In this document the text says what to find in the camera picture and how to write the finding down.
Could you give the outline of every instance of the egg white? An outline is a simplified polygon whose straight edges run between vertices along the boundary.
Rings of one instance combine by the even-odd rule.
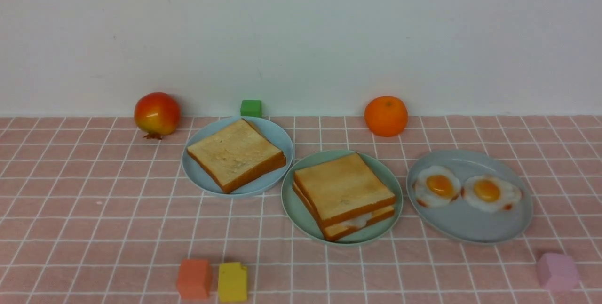
[[[441,197],[428,188],[426,179],[433,175],[443,175],[451,181],[454,191],[452,197]],[[440,165],[432,165],[427,169],[420,171],[416,177],[416,181],[413,184],[417,201],[419,201],[420,205],[426,206],[427,208],[439,208],[441,206],[448,205],[458,198],[461,188],[462,185],[460,180],[454,175],[454,173],[450,169]]]
[[[475,193],[475,183],[487,179],[499,188],[499,199],[487,202]],[[474,208],[484,212],[494,213],[506,208],[510,210],[523,198],[523,192],[512,183],[491,175],[474,176],[466,180],[462,190],[462,198]]]

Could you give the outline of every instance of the oval plate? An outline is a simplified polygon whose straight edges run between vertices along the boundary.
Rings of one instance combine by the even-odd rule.
[[[316,152],[307,156],[297,162],[288,171],[282,182],[282,206],[284,206],[284,212],[288,218],[290,218],[295,226],[303,231],[308,237],[324,242],[325,244],[333,246],[358,246],[366,244],[374,240],[379,239],[391,230],[391,228],[397,223],[400,214],[402,213],[402,207],[404,205],[404,198],[402,197],[402,187],[400,186],[395,175],[389,170],[383,163],[379,162],[375,158],[368,156],[367,154],[359,153],[364,162],[370,167],[372,172],[391,190],[397,195],[397,203],[395,203],[395,214],[392,218],[388,218],[374,225],[370,225],[364,229],[361,229],[349,236],[343,237],[336,242],[329,242],[324,239],[320,228],[316,224],[316,221],[311,216],[305,205],[297,194],[293,191],[293,171],[297,169],[303,169],[312,165],[329,162],[337,158],[347,156],[348,154],[355,153],[351,150],[327,150],[322,152]]]
[[[281,167],[275,171],[271,171],[270,173],[266,173],[262,175],[258,179],[255,179],[253,182],[245,184],[240,188],[232,191],[230,194],[224,194],[222,189],[211,179],[211,177],[195,162],[186,152],[186,148],[193,143],[196,143],[202,140],[205,137],[209,137],[213,135],[215,132],[218,132],[222,128],[232,124],[233,122],[239,120],[240,118],[244,118],[245,120],[252,122],[256,125],[262,134],[269,140],[271,143],[282,152],[284,152],[284,156],[286,157],[286,166]],[[283,128],[276,125],[275,123],[265,120],[263,118],[257,117],[229,117],[219,120],[217,122],[213,122],[204,128],[200,129],[194,136],[190,137],[186,146],[182,152],[182,167],[184,169],[184,173],[186,176],[200,189],[209,192],[218,197],[228,197],[228,198],[242,198],[242,197],[250,197],[252,195],[257,195],[263,193],[270,188],[273,188],[277,182],[284,176],[288,168],[292,165],[294,160],[294,146],[293,141],[291,140],[288,133],[284,131]]]
[[[442,208],[425,208],[416,202],[412,184],[418,173],[431,165],[450,169],[464,185],[473,176],[489,174],[511,182],[523,191],[523,199],[510,211],[488,214],[470,205],[462,197]],[[474,244],[492,245],[513,240],[531,224],[533,199],[525,183],[499,160],[481,152],[441,150],[417,160],[408,172],[406,188],[419,216],[445,236]]]

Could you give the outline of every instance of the orange block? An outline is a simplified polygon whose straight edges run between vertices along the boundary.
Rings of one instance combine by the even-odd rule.
[[[183,259],[180,263],[176,288],[184,300],[209,298],[211,265],[206,259]]]

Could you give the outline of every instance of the cube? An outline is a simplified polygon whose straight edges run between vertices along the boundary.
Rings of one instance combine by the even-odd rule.
[[[261,118],[261,100],[243,100],[240,106],[240,115]]]
[[[247,301],[247,267],[240,262],[221,263],[217,295],[220,302]]]
[[[544,253],[537,261],[537,278],[552,292],[570,291],[581,281],[573,259],[561,253]]]
[[[183,259],[176,288],[182,300],[204,300],[211,291],[211,265],[206,259]]]

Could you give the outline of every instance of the toast slice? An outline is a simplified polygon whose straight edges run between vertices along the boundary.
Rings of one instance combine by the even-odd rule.
[[[186,148],[225,194],[286,166],[284,152],[241,118]]]
[[[397,200],[357,152],[296,170],[293,180],[324,227],[392,206]]]
[[[365,227],[374,225],[380,221],[386,220],[387,218],[391,218],[395,214],[395,208],[391,205],[387,205],[384,208],[380,208],[368,214],[363,214],[350,220],[324,227],[320,221],[320,218],[316,214],[316,210],[312,208],[307,197],[303,195],[295,182],[293,182],[293,191],[295,194],[297,194],[299,199],[301,199],[303,205],[305,205],[311,216],[316,221],[316,224],[318,224],[318,227],[320,228],[325,240],[328,240],[329,242],[340,240],[341,238],[349,236]]]

